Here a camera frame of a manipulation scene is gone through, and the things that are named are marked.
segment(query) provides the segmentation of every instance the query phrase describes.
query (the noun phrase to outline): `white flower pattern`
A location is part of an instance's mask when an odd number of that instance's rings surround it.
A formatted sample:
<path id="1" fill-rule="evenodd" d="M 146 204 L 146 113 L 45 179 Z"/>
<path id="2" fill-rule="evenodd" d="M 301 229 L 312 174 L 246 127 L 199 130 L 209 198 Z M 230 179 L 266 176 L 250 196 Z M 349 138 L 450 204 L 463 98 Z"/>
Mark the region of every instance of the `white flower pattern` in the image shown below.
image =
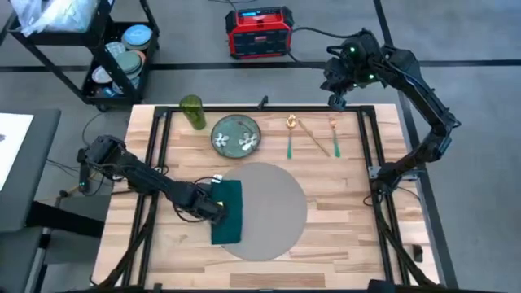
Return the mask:
<path id="1" fill-rule="evenodd" d="M 226 141 L 229 139 L 230 137 L 228 135 L 222 135 L 222 133 L 219 133 L 215 138 L 215 145 L 218 147 L 225 147 Z"/>
<path id="2" fill-rule="evenodd" d="M 257 144 L 257 134 L 254 133 L 251 137 L 249 133 L 244 133 L 244 139 L 239 139 L 239 145 L 243 146 L 243 151 L 247 151 L 250 147 Z"/>

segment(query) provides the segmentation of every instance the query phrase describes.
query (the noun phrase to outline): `gray circular mat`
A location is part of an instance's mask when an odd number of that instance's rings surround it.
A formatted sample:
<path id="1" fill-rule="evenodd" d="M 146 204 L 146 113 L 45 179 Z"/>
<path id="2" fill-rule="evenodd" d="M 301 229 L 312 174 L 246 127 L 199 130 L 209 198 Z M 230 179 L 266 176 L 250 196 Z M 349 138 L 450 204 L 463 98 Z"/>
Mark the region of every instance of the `gray circular mat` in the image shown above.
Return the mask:
<path id="1" fill-rule="evenodd" d="M 306 197 L 286 170 L 250 163 L 229 171 L 224 179 L 243 186 L 242 240 L 223 247 L 243 260 L 272 260 L 299 240 L 308 215 Z"/>

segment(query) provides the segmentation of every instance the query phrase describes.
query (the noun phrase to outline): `caster wheel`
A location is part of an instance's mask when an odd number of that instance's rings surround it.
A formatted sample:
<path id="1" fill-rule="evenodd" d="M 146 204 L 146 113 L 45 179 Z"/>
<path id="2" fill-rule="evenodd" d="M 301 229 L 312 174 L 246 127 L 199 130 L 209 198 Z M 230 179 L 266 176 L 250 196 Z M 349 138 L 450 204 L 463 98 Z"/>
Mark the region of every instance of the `caster wheel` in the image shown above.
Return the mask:
<path id="1" fill-rule="evenodd" d="M 98 109 L 98 111 L 100 111 L 100 112 L 107 112 L 108 111 L 108 106 L 107 105 L 103 105 L 103 104 L 99 104 L 99 105 L 96 105 L 96 109 Z"/>

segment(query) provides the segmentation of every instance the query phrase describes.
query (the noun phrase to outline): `table leg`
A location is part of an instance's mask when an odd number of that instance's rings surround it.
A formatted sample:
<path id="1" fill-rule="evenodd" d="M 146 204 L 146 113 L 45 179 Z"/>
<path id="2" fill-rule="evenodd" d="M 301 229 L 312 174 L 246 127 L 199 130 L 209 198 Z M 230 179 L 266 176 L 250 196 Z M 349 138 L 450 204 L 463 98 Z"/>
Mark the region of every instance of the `table leg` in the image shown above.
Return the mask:
<path id="1" fill-rule="evenodd" d="M 33 202 L 26 226 L 41 226 L 101 238 L 105 223 L 43 203 Z"/>

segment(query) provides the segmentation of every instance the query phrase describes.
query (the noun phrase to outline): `green cup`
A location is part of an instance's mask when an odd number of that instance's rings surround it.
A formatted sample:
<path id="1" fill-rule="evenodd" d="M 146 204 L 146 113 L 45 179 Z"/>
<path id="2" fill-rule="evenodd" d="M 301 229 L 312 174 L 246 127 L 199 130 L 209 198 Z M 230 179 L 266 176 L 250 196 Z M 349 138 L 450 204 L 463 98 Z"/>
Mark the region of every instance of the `green cup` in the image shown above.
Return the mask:
<path id="1" fill-rule="evenodd" d="M 200 97 L 194 94 L 187 95 L 181 100 L 179 106 L 195 130 L 201 130 L 206 126 L 203 101 L 201 101 Z"/>

